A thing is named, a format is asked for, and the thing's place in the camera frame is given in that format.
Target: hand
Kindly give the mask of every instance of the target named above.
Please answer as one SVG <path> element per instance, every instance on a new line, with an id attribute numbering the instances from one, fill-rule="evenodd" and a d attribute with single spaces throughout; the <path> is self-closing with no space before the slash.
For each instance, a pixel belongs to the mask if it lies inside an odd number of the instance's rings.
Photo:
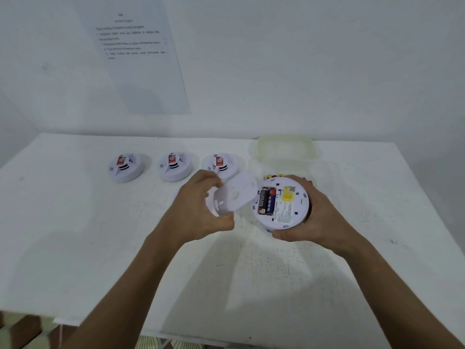
<path id="1" fill-rule="evenodd" d="M 234 229 L 234 213 L 214 216 L 206 206 L 208 190 L 221 187 L 221 179 L 212 171 L 199 170 L 179 190 L 171 207 L 154 230 L 169 235 L 177 247 L 221 230 Z"/>
<path id="2" fill-rule="evenodd" d="M 296 227 L 273 231 L 275 239 L 285 241 L 312 241 L 339 256 L 350 252 L 364 238 L 344 219 L 329 199 L 310 182 L 297 176 L 287 176 L 297 181 L 307 192 L 311 203 L 308 220 Z"/>

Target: person's left hand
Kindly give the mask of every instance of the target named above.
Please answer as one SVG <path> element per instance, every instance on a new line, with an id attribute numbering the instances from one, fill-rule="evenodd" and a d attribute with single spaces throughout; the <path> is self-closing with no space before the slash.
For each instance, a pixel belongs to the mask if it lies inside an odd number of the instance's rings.
<path id="1" fill-rule="evenodd" d="M 186 242 L 199 240 L 222 230 L 234 229 L 234 213 L 214 216 L 206 206 L 208 190 L 221 187 L 221 179 L 212 171 L 199 170 L 179 190 L 171 207 L 155 228 L 169 234 L 170 243 L 181 247 Z"/>

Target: yellow sticker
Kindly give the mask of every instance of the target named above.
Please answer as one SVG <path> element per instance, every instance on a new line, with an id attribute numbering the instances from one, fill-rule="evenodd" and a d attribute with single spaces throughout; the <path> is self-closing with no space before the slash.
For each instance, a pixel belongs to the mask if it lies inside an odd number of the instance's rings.
<path id="1" fill-rule="evenodd" d="M 283 201 L 284 202 L 293 202 L 294 201 L 294 186 L 286 186 L 283 191 Z"/>

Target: forearm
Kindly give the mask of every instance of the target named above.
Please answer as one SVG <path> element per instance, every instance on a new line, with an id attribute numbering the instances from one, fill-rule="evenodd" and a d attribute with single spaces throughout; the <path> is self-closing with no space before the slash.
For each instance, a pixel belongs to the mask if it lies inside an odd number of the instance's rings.
<path id="1" fill-rule="evenodd" d="M 393 348 L 463 348 L 366 239 L 344 257 Z"/>
<path id="2" fill-rule="evenodd" d="M 133 348 L 158 284 L 177 248 L 155 229 L 129 268 L 63 346 L 71 348 Z"/>

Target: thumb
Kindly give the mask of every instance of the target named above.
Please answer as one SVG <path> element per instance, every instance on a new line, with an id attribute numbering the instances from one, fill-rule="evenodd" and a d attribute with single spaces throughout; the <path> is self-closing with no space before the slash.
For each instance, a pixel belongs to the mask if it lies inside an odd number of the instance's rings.
<path id="1" fill-rule="evenodd" d="M 234 212 L 228 212 L 221 217 L 213 217 L 212 232 L 233 230 L 234 229 Z"/>
<path id="2" fill-rule="evenodd" d="M 272 236 L 278 240 L 284 241 L 306 241 L 308 238 L 308 228 L 304 224 L 299 226 L 284 229 L 284 230 L 274 230 Z"/>

